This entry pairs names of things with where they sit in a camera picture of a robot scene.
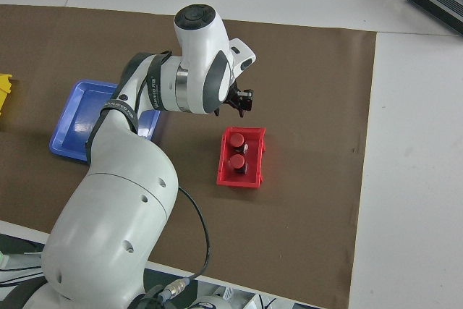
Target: white tabletop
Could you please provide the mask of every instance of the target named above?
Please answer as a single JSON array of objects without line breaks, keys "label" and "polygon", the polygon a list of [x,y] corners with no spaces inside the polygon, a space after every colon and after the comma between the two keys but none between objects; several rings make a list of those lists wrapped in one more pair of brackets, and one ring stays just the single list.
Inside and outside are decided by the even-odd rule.
[{"label": "white tabletop", "polygon": [[405,0],[0,0],[156,14],[193,3],[230,20],[380,32],[349,307],[462,307],[463,39],[433,18]]}]

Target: yellow plastic object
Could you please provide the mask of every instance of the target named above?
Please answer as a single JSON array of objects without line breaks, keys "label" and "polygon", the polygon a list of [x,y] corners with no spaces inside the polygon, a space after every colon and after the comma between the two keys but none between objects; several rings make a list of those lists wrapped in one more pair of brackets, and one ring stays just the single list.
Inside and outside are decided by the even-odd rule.
[{"label": "yellow plastic object", "polygon": [[5,102],[5,99],[7,99],[8,94],[12,92],[12,84],[10,83],[10,81],[8,81],[10,77],[11,75],[9,74],[0,73],[0,110],[3,106],[3,103]]}]

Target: brown cardboard sheet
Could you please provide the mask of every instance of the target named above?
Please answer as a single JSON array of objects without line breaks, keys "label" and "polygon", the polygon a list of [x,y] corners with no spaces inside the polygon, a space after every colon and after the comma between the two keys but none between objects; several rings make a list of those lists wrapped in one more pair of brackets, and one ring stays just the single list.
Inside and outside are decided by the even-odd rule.
[{"label": "brown cardboard sheet", "polygon": [[[86,164],[48,142],[75,82],[117,82],[139,51],[180,55],[173,18],[93,9],[0,6],[0,72],[13,74],[0,116],[0,219],[50,232]],[[375,33],[225,21],[258,60],[240,119],[165,113],[155,143],[200,204],[213,255],[206,275],[324,308],[345,309],[354,258]],[[227,126],[266,127],[264,182],[219,187]],[[151,261],[197,271],[203,233],[179,195]]]}]

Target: white robotic arm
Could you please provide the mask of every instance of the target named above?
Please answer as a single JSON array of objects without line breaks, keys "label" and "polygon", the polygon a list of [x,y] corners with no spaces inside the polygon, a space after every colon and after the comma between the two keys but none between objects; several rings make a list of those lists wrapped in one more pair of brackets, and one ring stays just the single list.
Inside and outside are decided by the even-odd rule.
[{"label": "white robotic arm", "polygon": [[43,251],[47,283],[18,308],[131,308],[178,190],[170,160],[137,135],[138,117],[148,109],[209,114],[223,102],[241,115],[250,109],[252,91],[239,91],[235,79],[254,53],[229,41],[210,6],[185,7],[174,24],[183,56],[138,54],[126,66],[88,141],[90,169]]}]

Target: blue plastic tray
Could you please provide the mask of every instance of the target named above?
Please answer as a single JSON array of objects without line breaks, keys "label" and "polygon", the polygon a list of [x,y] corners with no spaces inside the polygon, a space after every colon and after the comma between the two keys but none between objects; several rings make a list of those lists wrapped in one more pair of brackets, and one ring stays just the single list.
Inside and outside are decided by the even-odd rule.
[{"label": "blue plastic tray", "polygon": [[[94,80],[77,82],[51,137],[50,151],[86,161],[85,142],[100,116],[101,107],[115,90],[114,83]],[[158,118],[159,111],[144,111],[140,115],[138,135],[151,139]]]}]

